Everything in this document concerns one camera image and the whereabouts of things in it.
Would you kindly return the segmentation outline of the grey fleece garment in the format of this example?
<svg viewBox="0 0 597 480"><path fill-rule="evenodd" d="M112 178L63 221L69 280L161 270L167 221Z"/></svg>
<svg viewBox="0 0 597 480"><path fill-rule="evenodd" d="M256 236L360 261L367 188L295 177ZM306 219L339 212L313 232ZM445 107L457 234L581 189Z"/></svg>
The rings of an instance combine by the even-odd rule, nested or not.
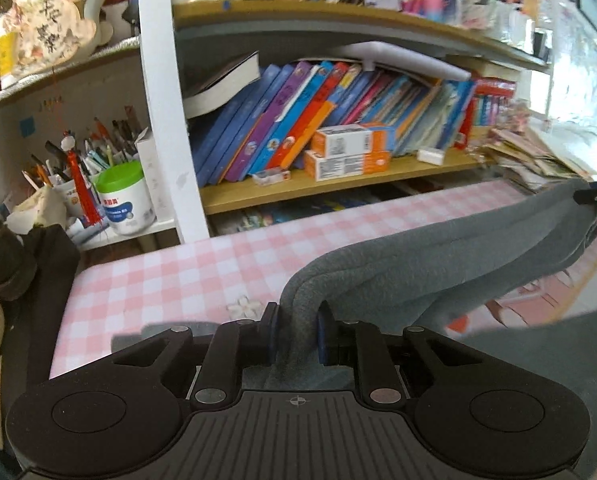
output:
<svg viewBox="0 0 597 480"><path fill-rule="evenodd" d="M398 334L439 332L453 318L575 263L597 236L597 205L568 180L511 206L433 223L328 252L282 290L277 360L255 374L270 390L337 388L339 368L318 362L317 312Z"/></svg>

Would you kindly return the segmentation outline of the stack of papers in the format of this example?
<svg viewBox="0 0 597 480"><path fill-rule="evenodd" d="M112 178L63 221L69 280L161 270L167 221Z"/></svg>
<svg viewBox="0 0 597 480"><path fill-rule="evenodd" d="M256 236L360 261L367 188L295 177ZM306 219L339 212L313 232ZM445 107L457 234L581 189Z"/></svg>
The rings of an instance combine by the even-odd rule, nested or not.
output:
<svg viewBox="0 0 597 480"><path fill-rule="evenodd" d="M594 180L594 175L576 162L559 157L533 130L519 133L490 128L480 150L507 171L510 179L531 192L564 180Z"/></svg>

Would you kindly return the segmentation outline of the wooden bookshelf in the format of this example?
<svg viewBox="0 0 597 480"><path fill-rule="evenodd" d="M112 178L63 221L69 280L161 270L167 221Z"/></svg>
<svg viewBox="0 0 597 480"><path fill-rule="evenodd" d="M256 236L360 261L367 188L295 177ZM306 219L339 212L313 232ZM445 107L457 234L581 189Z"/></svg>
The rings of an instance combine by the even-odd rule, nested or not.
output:
<svg viewBox="0 0 597 480"><path fill-rule="evenodd" d="M475 30L351 4L212 1L172 13L186 84L255 62L251 84L189 122L206 214L472 169L458 148L436 166L402 149L423 126L454 142L474 90L458 58L545 67Z"/></svg>

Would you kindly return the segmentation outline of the pink checkered table mat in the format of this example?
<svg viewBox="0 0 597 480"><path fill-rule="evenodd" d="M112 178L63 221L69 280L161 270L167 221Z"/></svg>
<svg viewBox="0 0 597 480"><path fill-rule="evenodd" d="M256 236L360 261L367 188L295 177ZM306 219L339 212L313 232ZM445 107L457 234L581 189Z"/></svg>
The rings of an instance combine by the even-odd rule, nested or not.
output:
<svg viewBox="0 0 597 480"><path fill-rule="evenodd" d="M116 335L153 324L229 320L279 299L302 266L346 245L512 205L505 181L448 188L92 266L75 278L50 374L110 353Z"/></svg>

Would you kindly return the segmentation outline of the orange white box lower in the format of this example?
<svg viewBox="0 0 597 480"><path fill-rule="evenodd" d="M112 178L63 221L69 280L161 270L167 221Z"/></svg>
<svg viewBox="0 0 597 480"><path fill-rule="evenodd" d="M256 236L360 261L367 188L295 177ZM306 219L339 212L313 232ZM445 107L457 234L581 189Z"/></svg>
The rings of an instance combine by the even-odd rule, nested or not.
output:
<svg viewBox="0 0 597 480"><path fill-rule="evenodd" d="M379 174L390 167L391 154L387 151L361 155L323 157L314 151L304 153L304 170L315 181Z"/></svg>

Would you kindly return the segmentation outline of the orange white box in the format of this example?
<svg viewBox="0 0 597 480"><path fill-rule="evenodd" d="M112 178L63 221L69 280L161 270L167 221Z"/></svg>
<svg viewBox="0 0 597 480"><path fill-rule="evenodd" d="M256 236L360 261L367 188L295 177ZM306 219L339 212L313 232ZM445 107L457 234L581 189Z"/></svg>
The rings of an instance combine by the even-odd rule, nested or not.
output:
<svg viewBox="0 0 597 480"><path fill-rule="evenodd" d="M304 170L315 181L379 174L390 167L391 154L387 151L361 155L323 157L314 151L304 153Z"/></svg>
<svg viewBox="0 0 597 480"><path fill-rule="evenodd" d="M395 144L394 127L382 124L352 124L318 129L312 136L309 149L319 157L332 158L391 152Z"/></svg>

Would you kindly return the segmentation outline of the small white eraser box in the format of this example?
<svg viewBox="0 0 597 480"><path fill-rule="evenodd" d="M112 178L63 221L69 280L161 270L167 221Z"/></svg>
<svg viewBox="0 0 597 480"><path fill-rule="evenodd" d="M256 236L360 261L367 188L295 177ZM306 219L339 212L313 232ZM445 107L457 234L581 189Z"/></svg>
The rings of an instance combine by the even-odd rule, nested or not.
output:
<svg viewBox="0 0 597 480"><path fill-rule="evenodd" d="M443 166L446 152L438 148L419 148L417 159L419 162L432 166Z"/></svg>

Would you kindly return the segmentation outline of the orange white box upper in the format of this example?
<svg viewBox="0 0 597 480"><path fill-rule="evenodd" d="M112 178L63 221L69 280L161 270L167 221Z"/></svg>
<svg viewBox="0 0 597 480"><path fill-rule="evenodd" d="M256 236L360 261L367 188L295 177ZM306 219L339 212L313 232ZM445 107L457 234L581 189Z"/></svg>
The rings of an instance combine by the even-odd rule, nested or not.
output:
<svg viewBox="0 0 597 480"><path fill-rule="evenodd" d="M312 136L309 149L319 157L332 158L391 152L395 144L394 127L382 124L352 124L318 129Z"/></svg>

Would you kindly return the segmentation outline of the white green lidded jar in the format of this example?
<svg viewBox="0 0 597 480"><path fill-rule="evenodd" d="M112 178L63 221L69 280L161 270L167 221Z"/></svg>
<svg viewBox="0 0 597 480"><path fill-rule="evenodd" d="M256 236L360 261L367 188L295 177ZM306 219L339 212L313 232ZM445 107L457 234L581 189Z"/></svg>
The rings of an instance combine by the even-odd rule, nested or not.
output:
<svg viewBox="0 0 597 480"><path fill-rule="evenodd" d="M94 182L105 217L118 235L134 235L156 220L148 185L139 160L101 172Z"/></svg>

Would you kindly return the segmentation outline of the row of colourful books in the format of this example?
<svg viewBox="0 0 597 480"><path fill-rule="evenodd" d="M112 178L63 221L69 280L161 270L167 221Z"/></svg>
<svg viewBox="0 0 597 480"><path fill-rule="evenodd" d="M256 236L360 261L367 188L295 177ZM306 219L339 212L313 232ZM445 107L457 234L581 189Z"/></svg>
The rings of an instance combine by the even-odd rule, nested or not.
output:
<svg viewBox="0 0 597 480"><path fill-rule="evenodd" d="M391 160L419 148L463 150L472 127L496 124L519 74L465 56L446 63L472 77L446 80L341 56L267 66L257 53L235 58L184 97L196 182L282 181L305 171L314 133L338 125L394 127Z"/></svg>

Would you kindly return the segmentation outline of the red tassel ornament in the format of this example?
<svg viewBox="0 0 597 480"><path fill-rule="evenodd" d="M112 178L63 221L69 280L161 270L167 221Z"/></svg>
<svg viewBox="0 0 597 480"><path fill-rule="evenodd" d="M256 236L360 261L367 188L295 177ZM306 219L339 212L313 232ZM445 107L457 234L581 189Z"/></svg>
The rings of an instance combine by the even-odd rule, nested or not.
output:
<svg viewBox="0 0 597 480"><path fill-rule="evenodd" d="M90 226L93 226L101 221L101 216L98 213L97 206L87 188L87 183L82 175L82 170L80 170L79 158L76 154L75 138L68 131L63 133L63 139L61 140L61 150L64 151L68 166L71 168L72 178L75 184L80 206L82 206L82 212L87 219L87 223Z"/></svg>

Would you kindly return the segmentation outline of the black bag with items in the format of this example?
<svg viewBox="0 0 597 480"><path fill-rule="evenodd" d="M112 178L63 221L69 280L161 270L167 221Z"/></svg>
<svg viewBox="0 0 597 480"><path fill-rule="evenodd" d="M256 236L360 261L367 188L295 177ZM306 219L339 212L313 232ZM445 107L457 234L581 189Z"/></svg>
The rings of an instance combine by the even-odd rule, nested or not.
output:
<svg viewBox="0 0 597 480"><path fill-rule="evenodd" d="M57 224L24 235L0 221L1 408L49 379L80 253Z"/></svg>

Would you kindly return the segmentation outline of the white paper roll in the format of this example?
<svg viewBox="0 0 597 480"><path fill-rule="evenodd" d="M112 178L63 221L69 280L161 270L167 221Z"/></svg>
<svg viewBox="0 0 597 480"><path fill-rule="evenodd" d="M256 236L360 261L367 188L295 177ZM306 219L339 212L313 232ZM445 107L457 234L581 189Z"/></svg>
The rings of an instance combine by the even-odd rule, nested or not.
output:
<svg viewBox="0 0 597 480"><path fill-rule="evenodd" d="M341 58L357 58L363 62L371 62L413 72L420 75L453 81L467 81L472 75L467 70L448 64L437 58L409 50L395 44L382 41L367 41L359 44L336 47L329 52Z"/></svg>

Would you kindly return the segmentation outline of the lucky cat figurine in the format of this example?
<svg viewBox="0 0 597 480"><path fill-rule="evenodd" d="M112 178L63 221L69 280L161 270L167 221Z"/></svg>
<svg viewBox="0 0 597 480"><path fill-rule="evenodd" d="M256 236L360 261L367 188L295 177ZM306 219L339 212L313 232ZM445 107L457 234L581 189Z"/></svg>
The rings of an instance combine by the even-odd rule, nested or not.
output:
<svg viewBox="0 0 597 480"><path fill-rule="evenodd" d="M13 73L27 76L89 58L113 36L105 0L12 0L4 14L14 39Z"/></svg>

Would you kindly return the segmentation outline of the white shelf post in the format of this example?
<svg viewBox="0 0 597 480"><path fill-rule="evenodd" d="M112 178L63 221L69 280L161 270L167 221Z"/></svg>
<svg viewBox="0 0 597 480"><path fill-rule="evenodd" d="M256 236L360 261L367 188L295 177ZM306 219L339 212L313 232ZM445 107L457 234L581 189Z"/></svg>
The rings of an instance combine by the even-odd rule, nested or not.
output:
<svg viewBox="0 0 597 480"><path fill-rule="evenodd" d="M158 160L181 243L206 240L206 218L196 183L182 105L172 0L138 0L144 91Z"/></svg>

